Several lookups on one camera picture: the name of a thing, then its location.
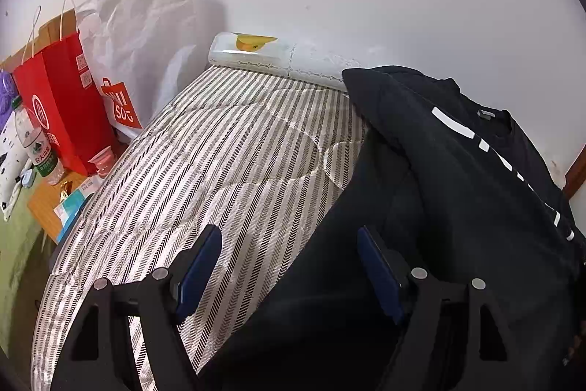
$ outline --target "silver screw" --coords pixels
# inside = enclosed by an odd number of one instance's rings
[[[107,284],[108,280],[102,277],[101,279],[98,279],[94,282],[94,288],[96,290],[102,290]]]
[[[415,267],[413,270],[411,270],[411,275],[416,279],[423,280],[427,278],[427,271],[424,268]]]
[[[168,275],[169,275],[169,271],[165,267],[155,268],[152,271],[152,277],[155,280],[163,280]]]
[[[486,283],[483,279],[472,279],[472,286],[476,290],[484,290],[486,288]]]

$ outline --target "purple object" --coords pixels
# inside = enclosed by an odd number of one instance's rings
[[[10,103],[18,95],[18,90],[10,73],[0,71],[0,80],[0,129],[3,129],[12,113]]]

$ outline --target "plastic water bottle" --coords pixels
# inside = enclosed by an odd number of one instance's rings
[[[34,113],[27,111],[22,104],[22,97],[19,95],[12,100],[14,110],[14,125],[16,135],[21,141],[23,148],[36,166],[40,175],[53,186],[59,182],[65,173],[65,169],[59,157],[51,148],[40,123]]]

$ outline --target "white circular logo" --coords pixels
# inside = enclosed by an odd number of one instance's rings
[[[47,114],[45,113],[45,108],[43,108],[43,104],[40,102],[39,97],[36,95],[33,95],[33,110],[41,126],[48,130],[49,119],[47,118]]]

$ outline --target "green fabric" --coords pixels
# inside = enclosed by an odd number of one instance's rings
[[[0,214],[0,346],[16,371],[28,381],[30,347],[36,323],[35,300],[41,300],[49,277],[48,258],[55,246],[30,213],[27,202],[42,180],[22,188],[8,222]]]

